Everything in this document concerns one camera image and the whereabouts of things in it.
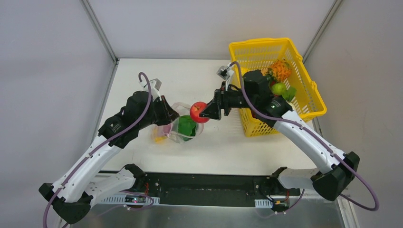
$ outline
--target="apple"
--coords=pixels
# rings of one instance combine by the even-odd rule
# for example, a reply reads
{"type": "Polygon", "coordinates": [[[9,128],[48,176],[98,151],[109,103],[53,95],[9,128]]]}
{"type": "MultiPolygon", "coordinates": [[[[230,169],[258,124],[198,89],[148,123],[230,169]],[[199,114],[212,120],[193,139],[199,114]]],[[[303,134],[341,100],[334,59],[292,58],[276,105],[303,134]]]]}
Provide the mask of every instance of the apple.
{"type": "Polygon", "coordinates": [[[203,112],[204,109],[206,109],[207,104],[204,103],[203,101],[198,101],[196,103],[194,103],[191,107],[190,107],[190,117],[192,118],[192,120],[194,120],[196,123],[200,123],[203,124],[207,121],[210,120],[210,118],[208,117],[200,117],[200,113],[203,112]]]}

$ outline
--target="orange pineapple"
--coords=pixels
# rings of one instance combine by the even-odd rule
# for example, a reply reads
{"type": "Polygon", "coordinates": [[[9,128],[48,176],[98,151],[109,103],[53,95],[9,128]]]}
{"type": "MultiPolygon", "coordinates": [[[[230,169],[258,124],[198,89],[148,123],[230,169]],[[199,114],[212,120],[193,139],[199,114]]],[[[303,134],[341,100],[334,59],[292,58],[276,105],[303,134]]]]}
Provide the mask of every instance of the orange pineapple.
{"type": "Polygon", "coordinates": [[[283,59],[277,59],[267,70],[266,76],[271,76],[278,82],[283,82],[291,75],[291,67],[289,63],[283,59]]]}

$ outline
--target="tabletop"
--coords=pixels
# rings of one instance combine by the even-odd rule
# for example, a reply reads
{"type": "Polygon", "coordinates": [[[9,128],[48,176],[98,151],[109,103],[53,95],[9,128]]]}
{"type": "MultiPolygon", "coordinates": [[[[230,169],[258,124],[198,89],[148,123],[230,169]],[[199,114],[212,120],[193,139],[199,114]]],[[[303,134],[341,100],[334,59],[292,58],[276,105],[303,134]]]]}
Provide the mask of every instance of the tabletop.
{"type": "MultiPolygon", "coordinates": [[[[150,80],[158,78],[162,82],[160,94],[165,95],[170,105],[175,102],[192,105],[197,101],[207,103],[213,98],[214,90],[222,82],[216,72],[228,63],[228,60],[120,59],[101,124],[119,112],[133,92],[142,90],[138,83],[140,71],[150,80]]],[[[228,175],[270,175],[281,166],[315,168],[313,162],[281,134],[246,137],[236,109],[220,121],[208,121],[201,135],[183,144],[169,139],[155,143],[151,138],[153,127],[142,129],[103,170],[117,171],[130,163],[147,172],[228,175]]]]}

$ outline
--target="gray wall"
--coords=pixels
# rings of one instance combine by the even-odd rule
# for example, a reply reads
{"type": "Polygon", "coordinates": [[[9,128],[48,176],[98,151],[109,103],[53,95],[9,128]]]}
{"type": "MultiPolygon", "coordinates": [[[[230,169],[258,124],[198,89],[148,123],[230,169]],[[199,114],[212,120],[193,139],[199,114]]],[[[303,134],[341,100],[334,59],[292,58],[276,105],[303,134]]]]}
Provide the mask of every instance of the gray wall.
{"type": "MultiPolygon", "coordinates": [[[[345,1],[306,66],[327,105],[324,136],[361,157],[358,171],[373,186],[381,208],[356,207],[361,227],[403,222],[403,1],[345,1]]],[[[372,198],[355,180],[354,199],[372,198]]]]}
{"type": "Polygon", "coordinates": [[[304,54],[333,1],[90,0],[118,57],[199,59],[264,37],[290,37],[304,54]]]}
{"type": "Polygon", "coordinates": [[[38,188],[89,145],[113,63],[78,0],[2,0],[0,31],[0,227],[41,227],[38,188]]]}

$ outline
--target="yellow plastic crate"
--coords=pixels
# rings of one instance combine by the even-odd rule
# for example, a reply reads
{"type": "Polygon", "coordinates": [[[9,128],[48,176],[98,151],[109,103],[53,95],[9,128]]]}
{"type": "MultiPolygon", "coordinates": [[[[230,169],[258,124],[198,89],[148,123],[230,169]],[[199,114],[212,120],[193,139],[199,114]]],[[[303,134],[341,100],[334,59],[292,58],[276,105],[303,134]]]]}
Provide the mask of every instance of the yellow plastic crate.
{"type": "MultiPolygon", "coordinates": [[[[287,89],[290,86],[297,89],[297,94],[291,101],[295,111],[305,122],[326,113],[327,109],[317,85],[309,77],[302,63],[302,56],[289,38],[261,38],[233,42],[230,43],[230,54],[231,61],[239,62],[242,75],[251,70],[266,69],[277,59],[287,60],[292,73],[284,83],[287,89]]],[[[234,77],[232,83],[240,87],[236,66],[234,71],[237,77],[234,77]]],[[[240,109],[239,113],[247,137],[278,133],[262,121],[253,118],[249,109],[240,109]]]]}

